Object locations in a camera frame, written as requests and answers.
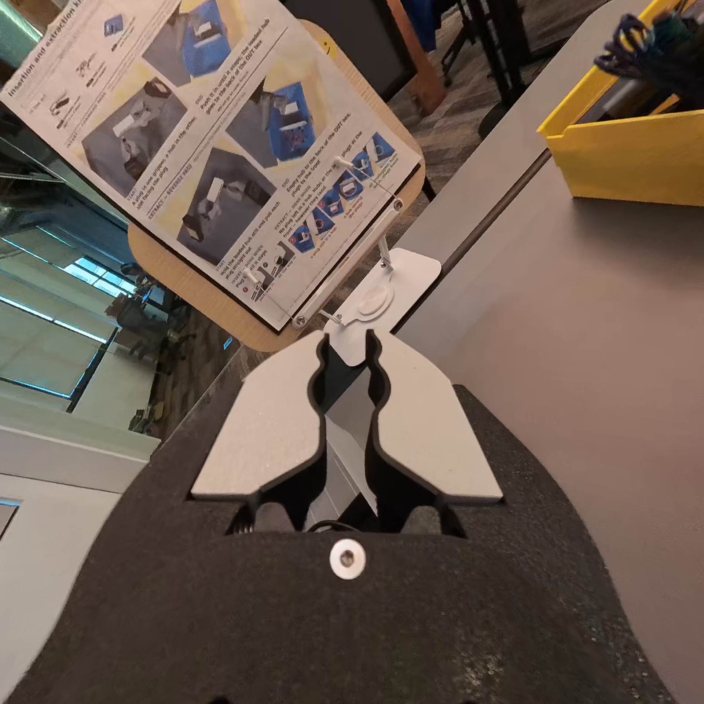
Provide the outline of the black stand pole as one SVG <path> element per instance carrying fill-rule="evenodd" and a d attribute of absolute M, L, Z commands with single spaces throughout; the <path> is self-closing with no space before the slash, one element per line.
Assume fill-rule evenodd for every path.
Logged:
<path fill-rule="evenodd" d="M 481 44 L 489 72 L 498 89 L 500 101 L 492 107 L 477 128 L 486 139 L 508 110 L 527 90 L 521 70 L 554 57 L 568 38 L 533 49 L 524 27 L 524 8 L 518 1 L 439 1 L 445 11 L 456 8 L 462 25 L 449 49 L 441 58 L 444 85 L 452 84 L 451 68 L 466 44 Z"/>

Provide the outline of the blue jacket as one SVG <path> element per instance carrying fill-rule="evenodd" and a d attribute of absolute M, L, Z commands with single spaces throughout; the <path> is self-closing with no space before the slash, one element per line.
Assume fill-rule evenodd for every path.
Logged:
<path fill-rule="evenodd" d="M 436 31 L 442 16 L 456 7 L 456 1 L 401 1 L 425 53 L 436 49 Z"/>

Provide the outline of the yellow plastic bin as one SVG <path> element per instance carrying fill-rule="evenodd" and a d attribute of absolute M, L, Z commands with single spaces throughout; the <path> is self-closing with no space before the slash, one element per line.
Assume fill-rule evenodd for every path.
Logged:
<path fill-rule="evenodd" d="M 703 2 L 623 15 L 538 132 L 574 197 L 703 206 Z"/>

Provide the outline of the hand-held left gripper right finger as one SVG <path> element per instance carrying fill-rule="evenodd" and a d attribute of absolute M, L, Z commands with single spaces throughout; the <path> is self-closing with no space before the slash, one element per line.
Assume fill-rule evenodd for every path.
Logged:
<path fill-rule="evenodd" d="M 449 378 L 386 331 L 367 331 L 365 359 L 373 404 L 365 480 L 380 529 L 402 531 L 417 509 L 432 509 L 443 527 L 456 521 L 456 507 L 501 503 L 503 491 Z"/>

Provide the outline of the instruction poster board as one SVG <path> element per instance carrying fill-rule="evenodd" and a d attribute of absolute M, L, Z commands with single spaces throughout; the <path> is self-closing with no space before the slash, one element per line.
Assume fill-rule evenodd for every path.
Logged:
<path fill-rule="evenodd" d="M 415 199 L 419 148 L 278 1 L 67 1 L 1 103 L 143 231 L 135 258 L 287 347 Z"/>

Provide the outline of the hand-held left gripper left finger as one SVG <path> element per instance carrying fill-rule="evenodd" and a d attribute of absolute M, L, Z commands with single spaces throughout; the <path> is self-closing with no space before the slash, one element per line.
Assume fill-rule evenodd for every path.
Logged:
<path fill-rule="evenodd" d="M 327 482 L 325 372 L 330 338 L 315 331 L 275 353 L 242 382 L 189 494 L 236 501 L 256 514 L 280 505 L 302 531 Z"/>

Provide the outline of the black display panel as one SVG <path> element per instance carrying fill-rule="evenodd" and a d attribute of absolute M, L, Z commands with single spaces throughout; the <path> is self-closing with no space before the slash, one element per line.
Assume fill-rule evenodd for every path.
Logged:
<path fill-rule="evenodd" d="M 417 74 L 386 1 L 283 1 L 298 19 L 326 31 L 388 103 Z"/>

